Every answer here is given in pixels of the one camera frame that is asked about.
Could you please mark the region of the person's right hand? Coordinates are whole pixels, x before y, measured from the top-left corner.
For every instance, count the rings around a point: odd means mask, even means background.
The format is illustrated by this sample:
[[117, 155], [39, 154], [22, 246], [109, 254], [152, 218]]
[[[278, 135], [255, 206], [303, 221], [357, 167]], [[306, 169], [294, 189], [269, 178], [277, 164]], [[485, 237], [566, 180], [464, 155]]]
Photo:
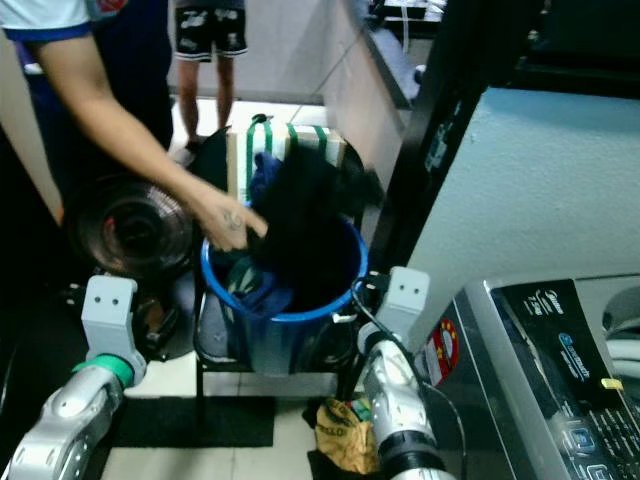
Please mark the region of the person's right hand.
[[268, 224], [256, 212], [218, 189], [207, 189], [196, 200], [196, 218], [218, 251], [246, 250], [250, 237], [265, 237]]

